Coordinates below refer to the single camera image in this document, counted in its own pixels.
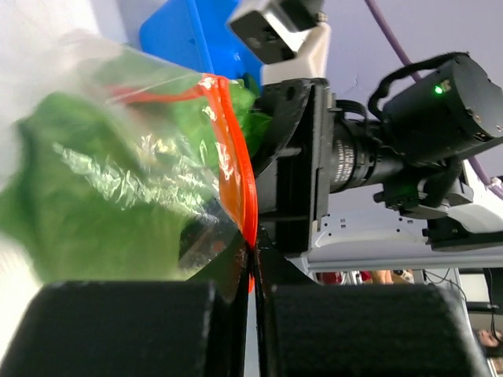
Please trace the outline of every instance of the black mount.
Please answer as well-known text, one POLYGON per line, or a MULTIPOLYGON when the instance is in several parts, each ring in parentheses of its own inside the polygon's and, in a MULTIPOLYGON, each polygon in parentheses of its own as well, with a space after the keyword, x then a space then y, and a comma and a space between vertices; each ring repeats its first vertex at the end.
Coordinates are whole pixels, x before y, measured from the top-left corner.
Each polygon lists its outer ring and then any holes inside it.
POLYGON ((374 195, 376 203, 384 202, 386 208, 396 210, 404 218, 431 220, 446 218, 451 207, 473 203, 473 190, 457 179, 446 192, 442 202, 437 207, 425 205, 428 197, 428 187, 419 189, 420 177, 424 177, 420 169, 410 168, 383 183, 383 191, 374 195))
POLYGON ((333 123, 329 84, 293 79, 267 85, 256 107, 273 119, 252 163, 259 220, 288 256, 310 250, 313 222, 329 210, 333 123))
POLYGON ((472 233, 452 218, 428 221, 423 231, 433 251, 470 251, 503 246, 503 232, 472 233))

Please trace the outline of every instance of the purple cable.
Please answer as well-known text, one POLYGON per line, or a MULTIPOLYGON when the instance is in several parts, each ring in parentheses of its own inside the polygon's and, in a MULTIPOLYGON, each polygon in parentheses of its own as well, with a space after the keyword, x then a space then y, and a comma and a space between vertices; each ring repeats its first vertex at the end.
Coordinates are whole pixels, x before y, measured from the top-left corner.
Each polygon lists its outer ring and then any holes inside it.
MULTIPOLYGON (((369 7, 369 10, 374 17, 374 20, 377 22, 377 24, 380 27, 380 30, 384 33, 384 36, 386 37, 387 41, 390 43, 391 48, 395 51, 397 54, 398 58, 402 62, 403 65, 410 65, 412 62, 410 61, 409 57, 407 56, 406 52, 400 45, 400 42, 397 40, 395 34, 390 28, 390 25, 387 23, 386 19, 384 18, 384 15, 380 11, 379 7, 377 6, 375 0, 365 0, 366 5, 369 7)), ((415 82, 418 82, 421 80, 421 76, 419 73, 414 72, 411 77, 415 82)), ((489 176, 486 174, 484 169, 480 166, 479 161, 477 160, 476 157, 470 157, 468 159, 468 162, 472 166, 473 171, 477 174, 477 176, 480 178, 480 181, 489 188, 490 191, 494 193, 498 198, 503 199, 503 190, 499 186, 492 186, 492 181, 489 178, 489 176)))

